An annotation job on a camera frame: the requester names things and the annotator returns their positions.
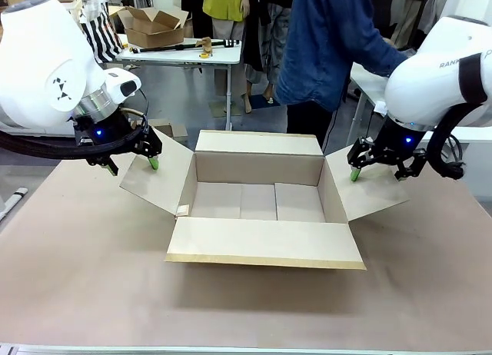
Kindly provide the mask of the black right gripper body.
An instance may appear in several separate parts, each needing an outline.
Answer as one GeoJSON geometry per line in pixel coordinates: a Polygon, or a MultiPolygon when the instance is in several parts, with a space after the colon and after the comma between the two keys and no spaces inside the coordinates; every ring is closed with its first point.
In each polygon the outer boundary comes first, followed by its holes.
{"type": "Polygon", "coordinates": [[[425,131],[415,131],[400,126],[390,118],[385,118],[374,141],[358,138],[347,154],[348,164],[354,168],[372,164],[397,166],[406,170],[408,177],[417,177],[427,162],[426,151],[418,148],[425,131]]]}

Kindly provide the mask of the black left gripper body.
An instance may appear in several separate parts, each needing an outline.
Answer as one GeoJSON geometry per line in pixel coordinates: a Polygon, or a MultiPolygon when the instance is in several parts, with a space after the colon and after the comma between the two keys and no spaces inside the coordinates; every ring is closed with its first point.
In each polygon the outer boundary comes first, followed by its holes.
{"type": "Polygon", "coordinates": [[[146,158],[160,155],[162,143],[146,116],[133,109],[117,109],[106,119],[95,123],[90,118],[74,121],[75,138],[79,146],[121,143],[108,155],[91,156],[89,165],[104,167],[104,159],[113,154],[134,153],[146,158]]]}

